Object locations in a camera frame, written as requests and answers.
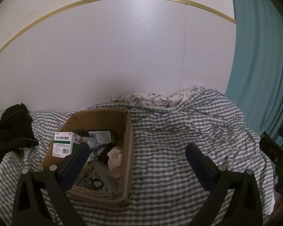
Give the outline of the green 999 medicine box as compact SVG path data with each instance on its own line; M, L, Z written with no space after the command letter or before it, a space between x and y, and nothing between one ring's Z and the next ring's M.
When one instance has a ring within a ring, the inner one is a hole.
M71 155L73 146L80 144L81 141L82 137L74 132L55 132L52 156L63 159Z

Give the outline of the white tissue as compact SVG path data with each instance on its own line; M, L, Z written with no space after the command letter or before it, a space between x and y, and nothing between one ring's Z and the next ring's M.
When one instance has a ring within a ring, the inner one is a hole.
M110 174L112 177L119 179L121 176L123 150L119 147L114 147L110 152L107 153L107 156Z

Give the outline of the brown box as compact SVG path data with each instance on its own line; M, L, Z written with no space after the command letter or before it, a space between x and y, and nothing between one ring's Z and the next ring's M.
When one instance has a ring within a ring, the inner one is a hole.
M88 135L96 139L100 144L108 144L113 141L109 130L88 130Z

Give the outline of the black small pouch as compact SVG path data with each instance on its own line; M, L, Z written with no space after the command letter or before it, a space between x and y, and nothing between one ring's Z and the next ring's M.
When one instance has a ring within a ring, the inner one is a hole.
M115 147L115 144L113 142L110 142L108 144L106 144L105 148L103 149L103 151L99 154L99 156L97 157L97 160L104 164L104 165L108 165L108 153Z

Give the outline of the blue floral tissue pack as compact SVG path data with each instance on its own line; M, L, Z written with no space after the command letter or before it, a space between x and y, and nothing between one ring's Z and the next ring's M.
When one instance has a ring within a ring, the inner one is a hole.
M90 151L93 151L100 146L98 140L93 137L82 137L82 141L89 145Z

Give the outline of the green curtain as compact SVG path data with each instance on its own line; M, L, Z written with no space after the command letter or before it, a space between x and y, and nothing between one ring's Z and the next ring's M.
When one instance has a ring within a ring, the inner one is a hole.
M283 148L283 17L271 0L233 0L236 46L225 95Z

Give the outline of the black clothing pile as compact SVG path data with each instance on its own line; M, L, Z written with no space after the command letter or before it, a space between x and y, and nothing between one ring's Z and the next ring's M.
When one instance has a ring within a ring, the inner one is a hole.
M11 151L38 145L32 131L32 118L25 104L7 108L0 119L0 163Z

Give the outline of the grey checkered bed sheet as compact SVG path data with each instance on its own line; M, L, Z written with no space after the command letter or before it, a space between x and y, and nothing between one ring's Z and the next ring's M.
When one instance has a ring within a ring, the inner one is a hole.
M110 101L96 107L131 112L133 179L131 202L126 207L71 200L88 225L189 224L208 197L185 157L189 143L231 171L250 168L259 187L263 219L268 220L274 186L270 159L260 151L259 135L248 127L242 111L218 91L205 89L168 109Z

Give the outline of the cardboard box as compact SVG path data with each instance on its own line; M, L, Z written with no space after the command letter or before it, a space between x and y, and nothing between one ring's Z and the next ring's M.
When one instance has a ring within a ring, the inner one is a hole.
M81 137L89 137L88 130L109 130L115 147L123 150L121 176L112 177L108 165L97 160L106 144L89 152L89 158L68 194L87 203L111 207L129 204L133 176L134 132L129 111L121 109L99 109L76 112L70 116L58 132L74 132ZM60 164L62 158L52 156L53 141L43 161L43 169Z

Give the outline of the floral patterned pillow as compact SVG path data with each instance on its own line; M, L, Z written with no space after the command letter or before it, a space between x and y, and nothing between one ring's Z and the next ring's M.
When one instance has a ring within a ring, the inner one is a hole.
M111 103L122 104L123 106L134 106L152 109L175 108L182 102L189 99L193 94L205 90L202 86L193 86L185 90L180 90L170 96L163 96L154 93L131 93L111 99Z

